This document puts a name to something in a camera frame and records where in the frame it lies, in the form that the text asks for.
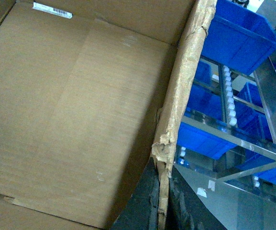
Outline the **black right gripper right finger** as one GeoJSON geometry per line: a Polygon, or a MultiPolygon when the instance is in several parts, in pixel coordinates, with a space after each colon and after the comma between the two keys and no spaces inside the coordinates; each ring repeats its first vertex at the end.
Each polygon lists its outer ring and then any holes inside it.
{"type": "Polygon", "coordinates": [[[225,230],[181,175],[172,169],[169,179],[168,228],[170,230],[225,230]]]}

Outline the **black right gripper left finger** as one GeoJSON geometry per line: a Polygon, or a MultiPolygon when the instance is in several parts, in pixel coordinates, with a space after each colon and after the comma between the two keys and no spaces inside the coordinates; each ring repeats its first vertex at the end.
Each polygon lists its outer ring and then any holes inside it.
{"type": "Polygon", "coordinates": [[[150,158],[113,230],[156,230],[158,226],[159,177],[150,158]]]}

